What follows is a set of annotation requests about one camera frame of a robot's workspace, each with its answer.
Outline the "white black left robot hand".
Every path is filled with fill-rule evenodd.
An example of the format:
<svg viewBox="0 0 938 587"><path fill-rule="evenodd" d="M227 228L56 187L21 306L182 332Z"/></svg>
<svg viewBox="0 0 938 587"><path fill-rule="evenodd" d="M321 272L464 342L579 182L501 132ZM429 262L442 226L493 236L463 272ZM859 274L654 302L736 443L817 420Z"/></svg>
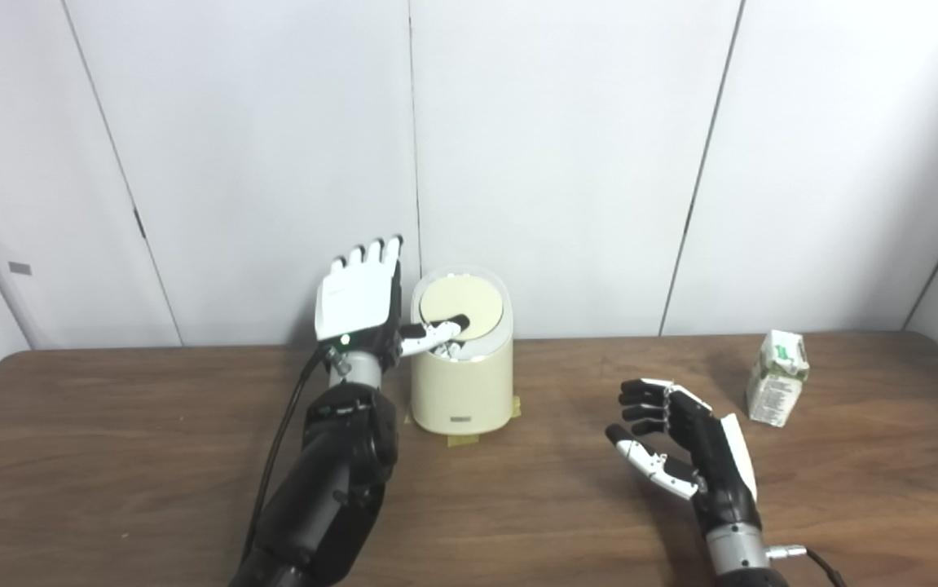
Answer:
<svg viewBox="0 0 938 587"><path fill-rule="evenodd" d="M438 348L468 330L466 315L403 323L403 244L400 235L376 238L333 261L315 299L315 335L324 356L367 353L388 370L403 357Z"/></svg>

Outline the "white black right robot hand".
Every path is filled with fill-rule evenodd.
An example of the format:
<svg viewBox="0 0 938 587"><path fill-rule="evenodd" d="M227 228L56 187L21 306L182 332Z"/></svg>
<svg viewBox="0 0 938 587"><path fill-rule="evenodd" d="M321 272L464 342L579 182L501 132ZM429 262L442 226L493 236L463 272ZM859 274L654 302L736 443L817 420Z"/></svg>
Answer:
<svg viewBox="0 0 938 587"><path fill-rule="evenodd" d="M667 380L622 382L623 424L606 437L645 479L691 502L704 534L723 525L763 527L755 472L739 420Z"/></svg>

